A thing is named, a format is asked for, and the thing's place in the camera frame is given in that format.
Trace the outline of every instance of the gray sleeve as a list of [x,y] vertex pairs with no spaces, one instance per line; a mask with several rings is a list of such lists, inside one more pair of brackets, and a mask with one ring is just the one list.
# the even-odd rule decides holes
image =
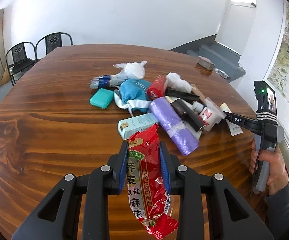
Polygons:
[[289,183],[282,190],[266,197],[268,204],[268,228],[278,240],[289,227]]

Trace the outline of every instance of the purple garbage bag roll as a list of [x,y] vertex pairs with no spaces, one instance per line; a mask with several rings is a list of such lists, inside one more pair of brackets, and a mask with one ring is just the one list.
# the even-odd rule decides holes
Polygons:
[[198,140],[185,128],[182,119],[164,97],[153,100],[150,110],[183,155],[198,148]]

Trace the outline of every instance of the white tube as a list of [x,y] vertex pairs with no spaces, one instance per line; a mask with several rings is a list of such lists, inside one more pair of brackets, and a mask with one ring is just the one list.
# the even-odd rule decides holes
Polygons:
[[[232,113],[230,108],[227,106],[227,104],[222,104],[220,106],[220,109],[222,111],[225,111],[225,112],[228,112],[228,113]],[[237,134],[240,134],[240,133],[243,133],[243,131],[241,130],[241,127],[232,123],[232,122],[229,122],[229,120],[226,120],[227,121],[227,124],[229,126],[229,129],[230,129],[230,133],[231,133],[231,136],[235,136]]]

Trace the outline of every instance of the white plastic bag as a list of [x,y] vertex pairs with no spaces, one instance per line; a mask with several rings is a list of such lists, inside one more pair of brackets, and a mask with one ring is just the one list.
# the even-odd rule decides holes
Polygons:
[[191,93],[192,86],[186,80],[182,80],[177,73],[169,73],[166,75],[166,79],[168,79],[168,87],[177,91]]
[[147,61],[143,60],[141,63],[134,62],[134,63],[119,63],[114,65],[116,68],[122,68],[124,73],[130,79],[143,79],[145,77],[145,68],[144,65]]

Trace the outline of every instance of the wood grain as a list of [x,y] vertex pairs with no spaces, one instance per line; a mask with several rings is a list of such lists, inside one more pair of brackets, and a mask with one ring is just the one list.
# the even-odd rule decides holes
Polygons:
[[[95,91],[90,90],[90,80],[118,73],[113,67],[116,63],[141,60],[148,61],[148,81],[159,74],[176,72],[216,104],[226,103],[234,113],[255,116],[223,78],[196,67],[194,57],[129,45],[57,48],[30,69],[0,105],[0,231],[7,239],[62,176],[88,174],[119,151],[122,139],[117,123],[129,118],[129,113],[114,103],[105,110],[91,106],[89,99]],[[264,218],[262,196],[249,199],[252,133],[244,130],[231,137],[227,124],[222,122],[203,135],[200,147],[187,157],[180,155],[165,131],[159,128],[158,133],[182,164],[201,174],[224,174]],[[111,239],[153,239],[131,212],[126,189],[121,196],[109,196],[108,203]],[[175,218],[178,210],[177,196]],[[167,239],[175,237],[176,231]]]

